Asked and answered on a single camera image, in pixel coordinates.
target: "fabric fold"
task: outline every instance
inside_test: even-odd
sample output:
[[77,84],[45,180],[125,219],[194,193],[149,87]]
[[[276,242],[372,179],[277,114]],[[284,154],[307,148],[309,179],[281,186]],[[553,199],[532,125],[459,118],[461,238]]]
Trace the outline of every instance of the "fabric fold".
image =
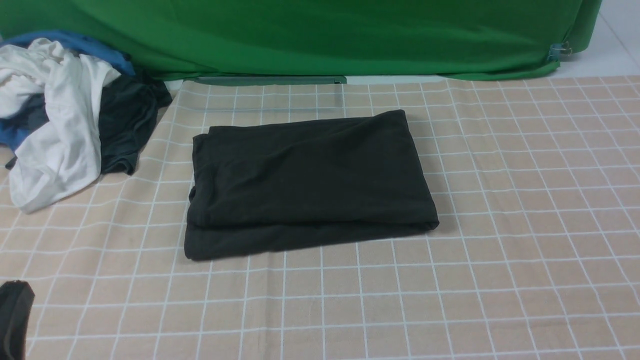
[[194,260],[408,236],[436,208],[404,111],[194,138],[185,254]]

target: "folded clothing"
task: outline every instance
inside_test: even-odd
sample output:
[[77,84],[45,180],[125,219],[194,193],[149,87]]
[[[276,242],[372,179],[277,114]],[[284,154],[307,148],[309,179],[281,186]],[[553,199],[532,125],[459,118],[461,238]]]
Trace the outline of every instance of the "folded clothing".
[[[134,173],[138,154],[156,128],[158,110],[171,101],[171,94],[164,83],[143,72],[135,78],[121,75],[102,89],[98,117],[102,174]],[[0,142],[3,141],[3,124],[13,127],[13,132],[8,135],[15,134],[17,138],[22,137],[16,141],[22,141],[26,138],[23,132],[29,134],[49,121],[43,94],[32,96],[26,104],[29,106],[23,106],[23,110],[12,118],[0,119]],[[4,167],[11,170],[15,160]]]
[[216,126],[193,139],[192,260],[409,236],[438,226],[403,110]]

